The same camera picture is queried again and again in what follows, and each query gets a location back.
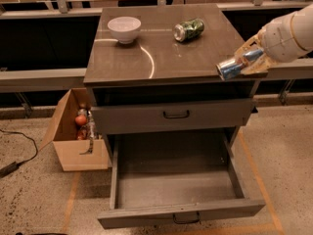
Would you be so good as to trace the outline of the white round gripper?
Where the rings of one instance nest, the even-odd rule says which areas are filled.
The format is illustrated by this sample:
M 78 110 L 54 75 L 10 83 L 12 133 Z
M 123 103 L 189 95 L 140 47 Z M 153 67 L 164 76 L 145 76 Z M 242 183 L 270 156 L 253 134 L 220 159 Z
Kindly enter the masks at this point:
M 235 52 L 235 58 L 244 64 L 241 74 L 253 74 L 267 71 L 277 62 L 291 62 L 308 52 L 309 14 L 291 13 L 262 27 L 259 38 L 255 34 L 247 40 Z

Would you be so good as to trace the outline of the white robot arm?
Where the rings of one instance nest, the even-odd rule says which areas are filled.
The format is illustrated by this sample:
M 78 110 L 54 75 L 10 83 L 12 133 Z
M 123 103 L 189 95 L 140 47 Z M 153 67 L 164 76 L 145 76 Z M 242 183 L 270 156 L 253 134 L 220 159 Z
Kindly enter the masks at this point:
M 266 71 L 313 50 L 313 5 L 278 17 L 262 27 L 235 52 L 240 74 Z

